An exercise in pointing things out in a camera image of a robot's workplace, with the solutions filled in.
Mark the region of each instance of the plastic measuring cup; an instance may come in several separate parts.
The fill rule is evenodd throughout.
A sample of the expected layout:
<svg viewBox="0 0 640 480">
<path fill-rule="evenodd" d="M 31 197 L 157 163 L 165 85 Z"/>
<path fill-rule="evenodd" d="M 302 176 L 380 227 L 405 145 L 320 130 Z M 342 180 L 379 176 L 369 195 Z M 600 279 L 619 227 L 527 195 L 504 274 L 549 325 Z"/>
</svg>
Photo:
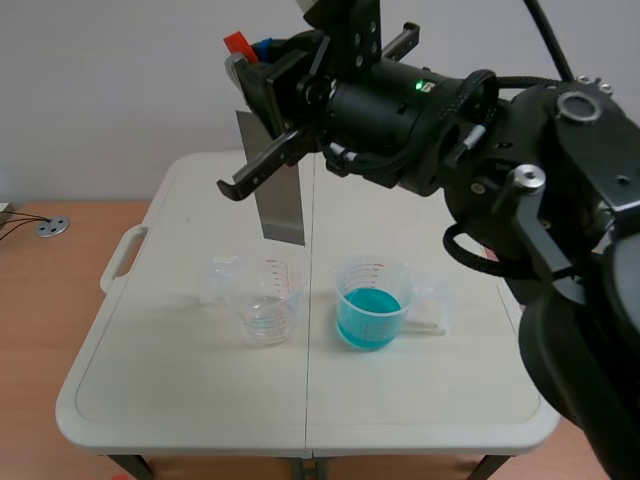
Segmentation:
<svg viewBox="0 0 640 480">
<path fill-rule="evenodd" d="M 308 281 L 303 247 L 255 240 L 234 258 L 211 260 L 201 301 L 221 294 L 250 338 L 280 343 L 294 329 Z"/>
<path fill-rule="evenodd" d="M 349 343 L 375 350 L 388 345 L 399 333 L 407 314 L 416 305 L 437 300 L 437 310 L 427 307 L 414 325 L 437 335 L 448 330 L 446 292 L 426 286 L 406 265 L 381 255 L 353 257 L 338 270 L 336 278 L 338 328 Z"/>
</svg>

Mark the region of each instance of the cup handle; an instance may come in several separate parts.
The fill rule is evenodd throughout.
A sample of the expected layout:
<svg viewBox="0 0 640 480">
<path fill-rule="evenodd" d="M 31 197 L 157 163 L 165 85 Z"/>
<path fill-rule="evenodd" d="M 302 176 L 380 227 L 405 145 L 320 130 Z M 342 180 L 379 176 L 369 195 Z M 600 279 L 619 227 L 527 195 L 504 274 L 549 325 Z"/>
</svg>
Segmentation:
<svg viewBox="0 0 640 480">
<path fill-rule="evenodd" d="M 213 257 L 200 272 L 198 278 L 198 297 L 200 303 L 215 303 L 224 294 L 224 277 L 229 275 L 233 258 Z"/>
</svg>

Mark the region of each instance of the table leg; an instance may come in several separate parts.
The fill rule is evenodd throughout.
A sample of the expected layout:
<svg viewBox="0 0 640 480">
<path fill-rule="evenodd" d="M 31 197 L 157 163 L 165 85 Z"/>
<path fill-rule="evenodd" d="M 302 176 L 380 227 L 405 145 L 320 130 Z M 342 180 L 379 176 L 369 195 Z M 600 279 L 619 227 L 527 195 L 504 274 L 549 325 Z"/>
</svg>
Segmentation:
<svg viewBox="0 0 640 480">
<path fill-rule="evenodd" d="M 306 480 L 304 471 L 304 461 L 301 458 L 285 458 L 291 465 L 291 475 L 293 480 Z"/>
<path fill-rule="evenodd" d="M 141 455 L 109 455 L 109 458 L 136 480 L 153 480 L 153 472 Z"/>
<path fill-rule="evenodd" d="M 486 455 L 467 480 L 487 480 L 510 458 L 504 455 Z"/>
<path fill-rule="evenodd" d="M 328 458 L 313 458 L 313 467 L 305 467 L 305 460 L 301 458 L 288 458 L 291 465 L 293 480 L 328 480 Z"/>
<path fill-rule="evenodd" d="M 329 480 L 328 458 L 316 458 L 316 480 Z"/>
</svg>

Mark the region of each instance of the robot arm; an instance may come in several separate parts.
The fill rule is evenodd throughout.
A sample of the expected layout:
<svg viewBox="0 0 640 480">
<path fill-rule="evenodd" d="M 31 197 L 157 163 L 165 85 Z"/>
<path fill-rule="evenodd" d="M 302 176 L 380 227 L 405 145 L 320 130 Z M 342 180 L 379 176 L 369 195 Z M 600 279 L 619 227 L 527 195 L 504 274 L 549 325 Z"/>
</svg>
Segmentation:
<svg viewBox="0 0 640 480">
<path fill-rule="evenodd" d="M 242 200 L 322 152 L 339 176 L 420 196 L 442 188 L 459 262 L 504 277 L 527 306 L 519 342 L 541 394 L 586 433 L 608 473 L 640 460 L 640 130 L 599 80 L 575 80 L 535 0 L 525 0 L 562 80 L 449 78 L 399 61 L 419 27 L 380 44 L 379 0 L 298 0 L 312 30 L 254 45 L 233 65 L 274 143 L 219 181 Z M 523 90 L 512 101 L 502 89 Z M 476 257 L 466 233 L 495 252 Z M 603 255 L 593 250 L 604 235 Z"/>
</svg>

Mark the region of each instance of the table handle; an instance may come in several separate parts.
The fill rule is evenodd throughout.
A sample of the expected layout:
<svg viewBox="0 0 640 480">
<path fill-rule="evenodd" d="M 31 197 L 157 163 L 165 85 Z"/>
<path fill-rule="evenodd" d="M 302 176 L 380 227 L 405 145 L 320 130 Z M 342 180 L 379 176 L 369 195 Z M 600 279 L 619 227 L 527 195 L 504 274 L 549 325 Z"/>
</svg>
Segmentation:
<svg viewBox="0 0 640 480">
<path fill-rule="evenodd" d="M 118 277 L 118 273 L 122 271 L 125 262 L 131 256 L 135 241 L 139 238 L 144 238 L 147 231 L 147 227 L 136 225 L 135 227 L 127 230 L 127 232 L 122 236 L 116 251 L 113 252 L 113 256 L 111 257 L 111 260 L 109 260 L 107 268 L 105 268 L 102 277 L 100 277 L 100 288 L 104 293 L 109 292 L 109 288 L 111 288 L 113 281 Z"/>
</svg>

